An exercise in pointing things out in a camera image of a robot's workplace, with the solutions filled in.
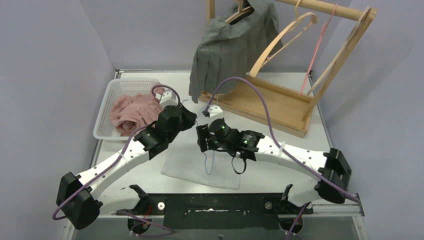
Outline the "white garment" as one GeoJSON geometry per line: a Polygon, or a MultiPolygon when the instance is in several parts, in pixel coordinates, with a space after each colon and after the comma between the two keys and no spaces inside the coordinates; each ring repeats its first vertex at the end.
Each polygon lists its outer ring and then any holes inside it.
{"type": "Polygon", "coordinates": [[[196,129],[178,134],[166,151],[161,174],[192,183],[222,188],[240,188],[240,176],[234,173],[231,157],[223,152],[201,152],[196,129]]]}

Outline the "pink garment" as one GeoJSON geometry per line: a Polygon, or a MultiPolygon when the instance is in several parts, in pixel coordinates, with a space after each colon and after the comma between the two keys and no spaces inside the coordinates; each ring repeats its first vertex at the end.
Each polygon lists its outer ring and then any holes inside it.
{"type": "Polygon", "coordinates": [[[137,93],[134,96],[121,95],[113,103],[110,123],[122,137],[128,137],[134,130],[145,127],[158,119],[163,111],[156,94],[163,94],[163,87],[156,87],[154,93],[137,93]]]}

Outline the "grey pleated skirt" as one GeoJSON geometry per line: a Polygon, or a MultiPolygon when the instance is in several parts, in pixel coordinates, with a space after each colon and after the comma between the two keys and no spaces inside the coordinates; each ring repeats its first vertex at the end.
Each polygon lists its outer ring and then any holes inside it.
{"type": "Polygon", "coordinates": [[[188,94],[194,103],[203,92],[226,94],[243,78],[279,33],[279,19],[271,0],[247,0],[253,12],[239,20],[226,20],[238,10],[234,3],[222,16],[210,20],[193,57],[188,94]]]}

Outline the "pink wire hanger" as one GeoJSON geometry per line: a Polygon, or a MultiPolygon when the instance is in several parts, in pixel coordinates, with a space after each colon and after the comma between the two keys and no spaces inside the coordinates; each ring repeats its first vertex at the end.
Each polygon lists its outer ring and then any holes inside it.
{"type": "Polygon", "coordinates": [[[315,58],[316,58],[317,53],[318,53],[318,50],[319,50],[319,48],[320,48],[320,45],[321,45],[322,39],[323,39],[323,37],[324,37],[324,35],[325,35],[325,32],[326,32],[326,30],[327,30],[327,27],[328,27],[329,23],[331,22],[331,20],[332,20],[333,16],[334,16],[334,15],[335,15],[335,13],[336,13],[337,8],[338,8],[338,4],[336,3],[336,4],[335,4],[335,7],[334,7],[334,8],[333,8],[333,10],[332,10],[332,13],[331,13],[331,15],[330,15],[329,19],[328,19],[327,21],[325,21],[325,22],[323,23],[323,25],[322,25],[322,28],[321,28],[321,31],[320,31],[319,38],[318,38],[318,40],[317,40],[317,42],[316,42],[316,45],[315,45],[315,48],[314,48],[313,55],[312,55],[312,57],[311,57],[311,60],[310,60],[310,63],[309,63],[308,69],[307,69],[306,74],[305,74],[305,77],[304,77],[304,79],[303,79],[303,83],[302,83],[301,89],[300,89],[300,91],[299,91],[299,96],[301,96],[301,95],[304,93],[304,89],[305,89],[305,87],[306,87],[306,83],[307,83],[307,81],[308,81],[308,79],[309,79],[309,74],[311,73],[312,67],[313,67],[313,65],[314,65],[315,58]]]}

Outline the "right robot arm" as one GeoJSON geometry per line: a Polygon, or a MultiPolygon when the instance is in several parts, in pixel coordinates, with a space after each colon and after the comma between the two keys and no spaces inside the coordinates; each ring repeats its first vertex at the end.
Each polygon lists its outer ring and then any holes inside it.
{"type": "Polygon", "coordinates": [[[348,193],[352,169],[339,149],[314,151],[277,142],[260,132],[231,128],[222,118],[196,127],[196,132],[202,152],[225,152],[244,163],[272,163],[308,175],[306,182],[290,183],[284,191],[281,207],[289,214],[319,199],[334,204],[343,204],[346,199],[360,201],[348,193]]]}

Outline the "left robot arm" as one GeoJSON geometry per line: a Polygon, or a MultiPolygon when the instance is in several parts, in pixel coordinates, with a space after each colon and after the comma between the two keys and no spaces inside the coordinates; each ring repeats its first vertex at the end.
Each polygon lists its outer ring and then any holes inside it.
{"type": "Polygon", "coordinates": [[[56,197],[59,211],[77,230],[92,224],[99,215],[120,210],[143,213],[148,195],[136,184],[115,191],[107,188],[135,167],[165,151],[180,132],[191,129],[197,115],[182,104],[168,105],[151,124],[137,129],[124,147],[98,165],[78,174],[68,172],[60,179],[56,197]]]}

